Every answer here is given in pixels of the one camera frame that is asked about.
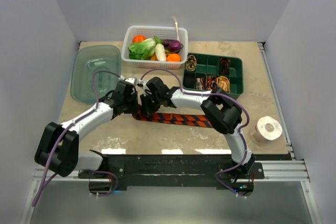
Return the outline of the orange navy striped tie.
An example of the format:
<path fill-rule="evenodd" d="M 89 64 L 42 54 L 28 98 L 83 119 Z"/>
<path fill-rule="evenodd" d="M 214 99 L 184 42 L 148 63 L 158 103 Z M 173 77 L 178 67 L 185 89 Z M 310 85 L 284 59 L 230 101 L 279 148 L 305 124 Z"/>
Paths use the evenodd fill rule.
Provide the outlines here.
<path fill-rule="evenodd" d="M 138 121 L 174 124 L 174 125 L 188 125 L 203 128 L 212 128 L 210 121 L 204 115 L 191 114 L 175 114 L 175 113 L 153 113 L 150 115 L 142 114 L 142 107 L 139 106 L 138 113 L 132 114 L 133 118 Z"/>

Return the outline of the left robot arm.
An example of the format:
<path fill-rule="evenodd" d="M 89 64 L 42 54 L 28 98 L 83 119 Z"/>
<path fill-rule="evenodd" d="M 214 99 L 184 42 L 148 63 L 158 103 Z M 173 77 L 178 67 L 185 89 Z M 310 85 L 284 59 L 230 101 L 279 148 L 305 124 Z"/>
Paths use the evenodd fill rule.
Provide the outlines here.
<path fill-rule="evenodd" d="M 138 111 L 136 78 L 120 80 L 93 107 L 67 122 L 51 122 L 45 127 L 34 160 L 62 177 L 68 176 L 79 164 L 79 143 L 100 125 L 121 114 Z"/>

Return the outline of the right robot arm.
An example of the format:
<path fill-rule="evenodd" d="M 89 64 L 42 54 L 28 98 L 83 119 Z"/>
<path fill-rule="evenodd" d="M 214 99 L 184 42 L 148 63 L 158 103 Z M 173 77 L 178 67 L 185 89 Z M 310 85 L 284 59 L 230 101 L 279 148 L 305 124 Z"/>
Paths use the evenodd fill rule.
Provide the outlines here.
<path fill-rule="evenodd" d="M 245 125 L 241 115 L 246 110 L 223 89 L 187 91 L 181 87 L 169 88 L 158 77 L 140 80 L 138 86 L 143 89 L 143 94 L 140 96 L 140 110 L 134 114 L 135 119 L 215 129 L 224 135 L 229 145 L 235 175 L 246 178 L 252 173 L 255 158 L 242 133 Z M 196 109 L 203 114 L 160 113 L 159 108 L 162 106 Z"/>

